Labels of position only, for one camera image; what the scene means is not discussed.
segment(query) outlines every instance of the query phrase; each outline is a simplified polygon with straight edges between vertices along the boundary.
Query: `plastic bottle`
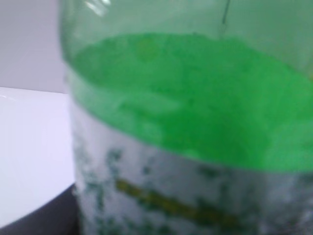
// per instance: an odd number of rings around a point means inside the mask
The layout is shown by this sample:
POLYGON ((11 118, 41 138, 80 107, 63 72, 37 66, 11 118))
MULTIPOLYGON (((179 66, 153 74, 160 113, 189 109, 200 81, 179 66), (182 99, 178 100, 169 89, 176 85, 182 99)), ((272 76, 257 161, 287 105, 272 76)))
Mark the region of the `plastic bottle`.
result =
POLYGON ((312 9, 62 0, 83 234, 311 234, 312 9))

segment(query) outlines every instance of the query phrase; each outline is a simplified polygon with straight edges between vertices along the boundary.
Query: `white table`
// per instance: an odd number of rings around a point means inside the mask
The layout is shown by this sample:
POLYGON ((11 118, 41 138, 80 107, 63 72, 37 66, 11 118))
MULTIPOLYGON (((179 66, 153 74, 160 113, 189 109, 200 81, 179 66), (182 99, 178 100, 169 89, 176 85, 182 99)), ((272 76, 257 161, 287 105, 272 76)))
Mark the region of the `white table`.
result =
POLYGON ((0 228, 74 182, 67 95, 0 88, 0 228))

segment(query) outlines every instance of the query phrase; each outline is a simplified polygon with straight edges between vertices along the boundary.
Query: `bottle label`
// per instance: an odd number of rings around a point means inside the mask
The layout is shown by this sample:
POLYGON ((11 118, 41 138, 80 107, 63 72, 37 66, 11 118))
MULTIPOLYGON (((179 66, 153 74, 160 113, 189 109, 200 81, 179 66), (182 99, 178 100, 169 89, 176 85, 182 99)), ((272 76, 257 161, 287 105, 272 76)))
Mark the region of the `bottle label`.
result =
POLYGON ((313 173, 188 159, 109 127, 72 103, 85 235, 273 235, 313 230, 313 173))

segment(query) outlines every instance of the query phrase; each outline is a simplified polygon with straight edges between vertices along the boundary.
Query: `gray background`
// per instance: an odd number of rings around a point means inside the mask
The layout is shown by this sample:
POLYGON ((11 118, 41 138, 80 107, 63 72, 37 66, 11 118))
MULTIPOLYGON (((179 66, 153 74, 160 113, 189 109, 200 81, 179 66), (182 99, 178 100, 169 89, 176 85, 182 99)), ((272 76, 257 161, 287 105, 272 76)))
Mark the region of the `gray background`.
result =
POLYGON ((0 87, 63 92, 57 0, 3 0, 0 87))

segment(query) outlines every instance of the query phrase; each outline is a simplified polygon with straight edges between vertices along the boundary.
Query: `green liquid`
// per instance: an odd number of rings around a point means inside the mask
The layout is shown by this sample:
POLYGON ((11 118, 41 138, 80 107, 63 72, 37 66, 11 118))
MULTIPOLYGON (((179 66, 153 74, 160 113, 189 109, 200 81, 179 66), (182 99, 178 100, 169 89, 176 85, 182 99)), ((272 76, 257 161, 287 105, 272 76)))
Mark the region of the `green liquid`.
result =
POLYGON ((239 41, 125 35, 70 65, 76 101, 147 143, 236 167, 313 169, 311 81, 239 41))

